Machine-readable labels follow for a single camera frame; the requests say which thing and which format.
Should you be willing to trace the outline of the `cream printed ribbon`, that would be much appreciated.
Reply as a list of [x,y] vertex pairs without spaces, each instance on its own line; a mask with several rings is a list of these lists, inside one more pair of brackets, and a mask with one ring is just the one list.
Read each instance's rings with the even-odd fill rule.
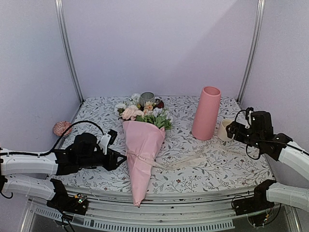
[[211,144],[204,146],[201,151],[198,153],[188,156],[180,161],[174,162],[169,165],[162,165],[160,163],[157,163],[154,161],[154,159],[147,158],[146,155],[140,155],[137,154],[131,150],[127,152],[128,155],[135,156],[137,159],[141,160],[142,162],[151,165],[152,167],[159,168],[159,169],[165,169],[165,170],[170,170],[170,171],[175,171],[177,169],[181,169],[183,167],[193,167],[195,165],[198,165],[202,162],[206,162],[207,159],[205,158],[205,154],[209,153],[212,149],[219,150],[221,152],[225,152],[227,154],[236,154],[236,155],[245,155],[244,151],[235,151],[228,149],[220,144]]

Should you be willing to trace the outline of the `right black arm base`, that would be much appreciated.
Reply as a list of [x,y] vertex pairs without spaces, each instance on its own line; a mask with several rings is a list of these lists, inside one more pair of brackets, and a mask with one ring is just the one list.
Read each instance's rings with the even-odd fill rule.
[[275,204],[259,196],[236,195],[231,201],[231,207],[237,216],[249,215],[248,222],[255,228],[265,226]]

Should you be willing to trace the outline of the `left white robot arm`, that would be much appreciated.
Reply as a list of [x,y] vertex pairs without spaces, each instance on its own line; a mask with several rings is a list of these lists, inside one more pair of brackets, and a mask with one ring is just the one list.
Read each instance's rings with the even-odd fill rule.
[[6,149],[0,155],[0,191],[53,200],[60,209],[67,210],[72,200],[62,182],[37,179],[29,174],[69,175],[97,167],[113,171],[126,161],[126,156],[109,148],[116,137],[113,130],[99,141],[90,133],[82,133],[66,149],[53,148],[41,154]]

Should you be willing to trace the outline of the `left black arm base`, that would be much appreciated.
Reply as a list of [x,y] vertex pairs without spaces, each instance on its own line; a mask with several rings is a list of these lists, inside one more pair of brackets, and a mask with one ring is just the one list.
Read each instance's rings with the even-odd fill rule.
[[50,179],[54,186],[55,195],[47,201],[47,206],[58,210],[59,212],[69,212],[85,216],[89,202],[87,196],[77,193],[69,196],[64,185],[60,180]]

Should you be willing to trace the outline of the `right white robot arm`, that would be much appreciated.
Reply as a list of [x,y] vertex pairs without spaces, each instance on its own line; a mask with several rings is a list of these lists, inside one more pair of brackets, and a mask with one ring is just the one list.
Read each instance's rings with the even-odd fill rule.
[[[246,124],[233,120],[227,127],[228,138],[258,149],[259,156],[267,155],[274,161],[289,167],[303,179],[309,178],[309,153],[284,133],[274,133],[271,114],[266,111],[245,109]],[[267,179],[257,185],[253,196],[234,200],[236,215],[244,215],[272,208],[282,203],[304,211],[309,210],[309,190],[295,185],[284,185]]]

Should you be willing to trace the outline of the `pink flower bouquet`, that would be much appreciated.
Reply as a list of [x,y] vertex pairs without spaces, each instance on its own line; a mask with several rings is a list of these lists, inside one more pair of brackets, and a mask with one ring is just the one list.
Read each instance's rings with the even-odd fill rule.
[[141,107],[140,95],[135,93],[127,102],[115,106],[117,116],[123,121],[132,199],[137,207],[146,196],[153,167],[135,156],[128,155],[127,152],[131,150],[155,160],[166,131],[172,128],[172,118],[168,109],[155,108],[155,103],[146,103]]

